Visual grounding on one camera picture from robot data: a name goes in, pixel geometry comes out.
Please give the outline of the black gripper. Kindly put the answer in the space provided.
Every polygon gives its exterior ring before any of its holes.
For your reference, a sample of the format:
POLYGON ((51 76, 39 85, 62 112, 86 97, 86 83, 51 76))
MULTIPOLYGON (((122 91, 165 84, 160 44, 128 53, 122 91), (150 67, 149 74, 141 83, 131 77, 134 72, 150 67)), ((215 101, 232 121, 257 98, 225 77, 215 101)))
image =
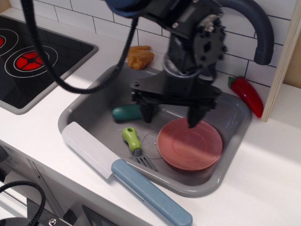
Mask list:
POLYGON ((135 80, 131 84, 131 99, 140 104, 142 119, 151 123, 153 105, 166 104, 189 107, 189 128, 195 127, 205 116, 206 110, 215 108, 221 90, 197 77, 178 78, 165 71, 135 80))

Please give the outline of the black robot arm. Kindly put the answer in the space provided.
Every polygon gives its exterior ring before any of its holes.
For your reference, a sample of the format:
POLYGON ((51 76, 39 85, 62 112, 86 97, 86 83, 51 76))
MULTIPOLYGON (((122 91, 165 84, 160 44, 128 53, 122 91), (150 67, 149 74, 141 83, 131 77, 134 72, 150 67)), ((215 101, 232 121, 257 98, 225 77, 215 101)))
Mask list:
POLYGON ((188 107, 189 127, 195 127, 221 93, 199 78, 226 51, 221 6, 213 0, 109 0, 107 5, 119 16, 143 17, 171 34, 163 70, 131 86, 143 120, 151 122, 156 105, 179 105, 188 107))

